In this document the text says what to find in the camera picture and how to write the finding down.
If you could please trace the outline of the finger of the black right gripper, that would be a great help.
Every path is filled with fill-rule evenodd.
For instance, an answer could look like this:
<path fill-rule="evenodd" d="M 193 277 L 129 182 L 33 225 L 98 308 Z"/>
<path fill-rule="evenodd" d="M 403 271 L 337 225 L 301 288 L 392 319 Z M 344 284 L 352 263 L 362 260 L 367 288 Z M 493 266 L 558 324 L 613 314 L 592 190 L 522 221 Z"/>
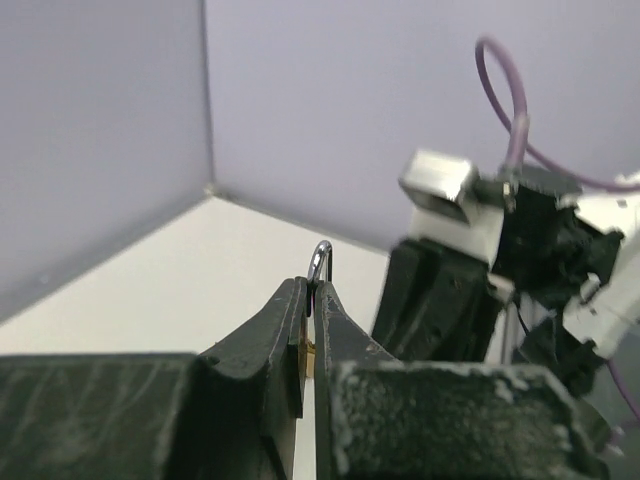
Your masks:
<path fill-rule="evenodd" d="M 386 278 L 372 327 L 372 338 L 393 353 L 410 316 L 440 269 L 440 248 L 428 241 L 403 239 L 390 252 Z"/>
<path fill-rule="evenodd" d="M 399 336 L 405 361 L 481 362 L 494 333 L 499 301 L 492 296 L 488 265 L 445 254 Z"/>

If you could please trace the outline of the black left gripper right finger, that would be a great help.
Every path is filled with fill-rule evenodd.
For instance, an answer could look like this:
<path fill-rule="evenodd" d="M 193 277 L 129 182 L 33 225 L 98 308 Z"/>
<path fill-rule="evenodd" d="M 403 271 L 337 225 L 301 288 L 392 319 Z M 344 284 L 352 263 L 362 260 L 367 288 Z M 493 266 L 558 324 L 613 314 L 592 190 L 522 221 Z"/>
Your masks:
<path fill-rule="evenodd" d="M 403 362 L 315 293 L 320 479 L 604 479 L 575 403 L 536 365 Z"/>

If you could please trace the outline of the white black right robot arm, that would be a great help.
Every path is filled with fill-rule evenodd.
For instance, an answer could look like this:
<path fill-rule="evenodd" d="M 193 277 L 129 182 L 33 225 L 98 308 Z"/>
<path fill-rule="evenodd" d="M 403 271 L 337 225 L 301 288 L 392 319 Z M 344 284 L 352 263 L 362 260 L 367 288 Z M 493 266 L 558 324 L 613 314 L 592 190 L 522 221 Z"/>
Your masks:
<path fill-rule="evenodd" d="M 402 360 L 481 361 L 498 315 L 522 298 L 546 316 L 519 363 L 582 397 L 639 319 L 639 203 L 584 195 L 526 167 L 519 184 L 461 174 L 401 178 L 414 210 L 391 251 L 373 338 Z"/>

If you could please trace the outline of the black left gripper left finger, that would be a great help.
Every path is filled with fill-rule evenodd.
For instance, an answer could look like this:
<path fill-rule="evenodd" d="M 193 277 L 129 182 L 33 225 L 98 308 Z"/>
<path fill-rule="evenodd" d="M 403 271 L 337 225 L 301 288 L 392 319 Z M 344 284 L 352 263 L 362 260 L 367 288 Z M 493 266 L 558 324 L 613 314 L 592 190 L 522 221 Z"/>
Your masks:
<path fill-rule="evenodd" d="M 306 283 L 199 353 L 1 360 L 5 479 L 289 479 Z"/>

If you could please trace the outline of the brass long-shackle padlock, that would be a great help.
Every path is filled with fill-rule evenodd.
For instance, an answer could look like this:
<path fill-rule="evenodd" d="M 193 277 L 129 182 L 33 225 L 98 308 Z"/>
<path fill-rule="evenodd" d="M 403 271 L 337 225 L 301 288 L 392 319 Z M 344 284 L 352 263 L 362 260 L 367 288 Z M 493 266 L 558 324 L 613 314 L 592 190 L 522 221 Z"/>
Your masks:
<path fill-rule="evenodd" d="M 314 249 L 307 272 L 307 306 L 306 306 L 306 339 L 305 339 L 305 377 L 314 378 L 316 357 L 314 305 L 318 285 L 321 282 L 332 282 L 333 246 L 329 240 L 320 241 Z"/>

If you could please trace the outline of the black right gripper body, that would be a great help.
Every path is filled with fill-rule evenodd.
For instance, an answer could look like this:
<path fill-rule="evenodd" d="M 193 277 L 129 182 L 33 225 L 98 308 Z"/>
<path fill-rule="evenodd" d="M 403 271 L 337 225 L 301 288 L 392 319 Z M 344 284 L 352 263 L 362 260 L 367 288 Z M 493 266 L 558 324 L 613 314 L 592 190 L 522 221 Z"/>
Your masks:
<path fill-rule="evenodd" d="M 598 360 L 596 333 L 578 331 L 580 315 L 603 310 L 589 302 L 613 277 L 625 234 L 598 228 L 578 217 L 582 207 L 562 206 L 561 189 L 535 183 L 519 187 L 516 208 L 505 217 L 493 273 L 510 281 L 515 302 L 523 294 L 548 312 L 526 334 L 523 354 L 530 360 Z"/>

